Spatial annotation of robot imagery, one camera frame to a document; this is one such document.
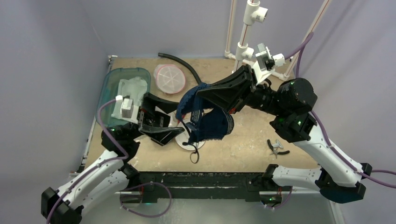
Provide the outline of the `teal plastic bin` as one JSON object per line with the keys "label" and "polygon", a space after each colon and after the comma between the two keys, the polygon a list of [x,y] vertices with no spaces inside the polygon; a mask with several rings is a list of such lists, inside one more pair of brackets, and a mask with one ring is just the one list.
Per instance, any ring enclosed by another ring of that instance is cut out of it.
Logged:
{"label": "teal plastic bin", "polygon": [[[118,86],[121,79],[132,79],[134,77],[141,77],[148,83],[148,90],[150,90],[151,74],[144,68],[117,68],[110,71],[103,82],[97,108],[99,109],[103,104],[114,99],[118,92]],[[100,114],[102,122],[105,126],[123,125],[127,121],[112,118],[115,103],[106,106]]]}

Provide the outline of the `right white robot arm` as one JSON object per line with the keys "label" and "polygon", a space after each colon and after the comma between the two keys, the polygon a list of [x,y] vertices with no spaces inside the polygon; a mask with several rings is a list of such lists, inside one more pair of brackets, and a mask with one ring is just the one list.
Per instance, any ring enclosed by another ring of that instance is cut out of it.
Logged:
{"label": "right white robot arm", "polygon": [[228,114],[249,106],[274,115],[270,125],[276,134],[317,162],[318,168],[311,169],[268,165],[261,176],[266,189],[301,187],[318,191],[336,203],[363,199],[366,187],[361,181],[370,176],[372,166],[356,162],[325,135],[313,114],[318,97],[307,79],[285,81],[273,90],[268,79],[259,81],[254,69],[244,65],[230,76],[198,90],[197,96]]}

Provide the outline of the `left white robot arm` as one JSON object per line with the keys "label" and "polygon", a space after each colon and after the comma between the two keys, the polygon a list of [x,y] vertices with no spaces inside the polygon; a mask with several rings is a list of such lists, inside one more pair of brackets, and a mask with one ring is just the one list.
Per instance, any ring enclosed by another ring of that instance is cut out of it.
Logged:
{"label": "left white robot arm", "polygon": [[91,208],[117,191],[136,191],[139,196],[144,196],[147,190],[156,186],[155,181],[142,178],[129,161],[137,154],[141,136],[150,137],[163,146],[184,131],[174,125],[173,112],[178,104],[145,93],[141,104],[132,110],[133,122],[106,126],[101,118],[102,111],[117,103],[133,105],[128,96],[117,95],[97,111],[104,152],[74,179],[42,193],[41,214],[46,223],[78,224]]}

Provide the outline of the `white cloth garment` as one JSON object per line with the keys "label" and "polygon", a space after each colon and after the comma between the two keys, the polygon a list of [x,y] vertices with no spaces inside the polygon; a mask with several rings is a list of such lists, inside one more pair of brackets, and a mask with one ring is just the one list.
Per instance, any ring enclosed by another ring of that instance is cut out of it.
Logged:
{"label": "white cloth garment", "polygon": [[118,86],[116,96],[122,95],[124,98],[133,99],[134,105],[141,105],[143,95],[148,90],[148,83],[141,77],[134,77],[132,79],[121,79]]}

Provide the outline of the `white PVC pipe rack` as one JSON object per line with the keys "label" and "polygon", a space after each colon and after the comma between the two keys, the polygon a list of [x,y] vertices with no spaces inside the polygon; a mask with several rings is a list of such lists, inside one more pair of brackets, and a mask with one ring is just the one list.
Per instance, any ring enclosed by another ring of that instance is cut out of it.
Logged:
{"label": "white PVC pipe rack", "polygon": [[[302,56],[303,48],[307,45],[308,41],[313,37],[313,33],[317,26],[319,25],[322,17],[326,13],[327,8],[330,6],[331,1],[323,1],[320,9],[318,10],[315,19],[310,25],[301,45],[297,48],[298,51],[287,58],[282,54],[271,55],[270,50],[266,46],[260,46],[260,53],[254,54],[254,49],[248,44],[249,36],[254,23],[263,23],[268,15],[268,9],[261,7],[261,2],[259,0],[247,0],[245,2],[245,12],[243,15],[243,27],[238,43],[236,44],[236,52],[233,54],[231,52],[232,45],[232,35],[234,28],[235,15],[237,10],[238,1],[232,0],[230,6],[230,15],[228,22],[226,47],[224,50],[224,57],[232,59],[235,61],[233,71],[236,71],[243,64],[250,65],[252,68],[258,69],[257,80],[264,80],[270,75],[273,75],[280,80],[286,81],[290,79],[291,75],[297,76],[296,73],[292,73],[295,66],[298,65],[299,59]],[[265,65],[260,64],[259,59],[252,61],[253,57],[264,56],[275,62],[274,65],[267,68]]]}

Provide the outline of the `black handled pliers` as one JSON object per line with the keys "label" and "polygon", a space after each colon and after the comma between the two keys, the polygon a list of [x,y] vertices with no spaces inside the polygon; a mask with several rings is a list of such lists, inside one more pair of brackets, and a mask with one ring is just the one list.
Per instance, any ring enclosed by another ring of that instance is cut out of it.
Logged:
{"label": "black handled pliers", "polygon": [[290,154],[290,150],[282,151],[282,149],[284,149],[284,147],[278,139],[276,139],[274,143],[272,143],[270,139],[267,139],[267,145],[271,150],[271,154],[274,155],[276,159],[277,159],[278,155]]}

